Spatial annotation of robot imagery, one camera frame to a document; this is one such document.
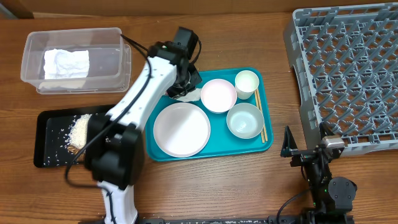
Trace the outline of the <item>large white plate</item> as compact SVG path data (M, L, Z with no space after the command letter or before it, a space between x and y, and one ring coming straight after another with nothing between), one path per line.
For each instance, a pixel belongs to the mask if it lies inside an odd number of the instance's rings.
M174 103L156 117L154 139L169 156L184 158L198 154L208 143L211 124L206 113L191 103Z

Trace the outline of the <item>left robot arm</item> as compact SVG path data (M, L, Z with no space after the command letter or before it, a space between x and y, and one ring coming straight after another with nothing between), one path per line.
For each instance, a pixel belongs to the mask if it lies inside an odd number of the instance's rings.
M133 186L144 166L142 131L162 95L178 99L201 82L195 48L202 48L199 40L157 42L124 98L104 116L90 118L84 165L103 194L102 223L137 223Z

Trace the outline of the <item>grey-green bowl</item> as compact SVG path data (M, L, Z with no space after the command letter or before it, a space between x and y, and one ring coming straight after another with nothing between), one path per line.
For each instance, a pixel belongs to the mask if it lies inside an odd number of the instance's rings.
M234 105L226 116L228 129L241 139L251 139L258 136L264 126L261 111L250 103Z

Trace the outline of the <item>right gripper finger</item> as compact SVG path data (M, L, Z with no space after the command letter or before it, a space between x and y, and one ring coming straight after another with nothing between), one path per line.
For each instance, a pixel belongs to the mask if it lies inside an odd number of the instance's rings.
M280 152L281 157L291 157L292 152L295 150L295 141L289 126L284 130L284 141Z
M327 124L324 122L321 122L319 124L319 130L320 130L320 138L323 139L326 136L334 136L335 134L328 128Z

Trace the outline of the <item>large white paper napkin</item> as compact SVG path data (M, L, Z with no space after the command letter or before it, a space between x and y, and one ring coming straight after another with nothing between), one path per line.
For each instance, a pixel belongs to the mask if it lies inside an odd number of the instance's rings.
M62 49L44 53L44 78L46 80L85 78L90 70L90 55L87 50L69 52Z

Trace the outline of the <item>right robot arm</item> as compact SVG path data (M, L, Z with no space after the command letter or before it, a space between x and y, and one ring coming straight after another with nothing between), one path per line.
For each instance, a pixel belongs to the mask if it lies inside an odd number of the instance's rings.
M292 167L300 167L308 189L286 201L278 210L277 223L354 223L347 213L353 209L357 185L345 177L333 177L329 163L338 159L345 142L325 124L319 126L321 140L313 149L298 150L288 126L285 127L281 157L290 157ZM312 208L304 208L297 216L282 216L283 209L295 199L311 193Z

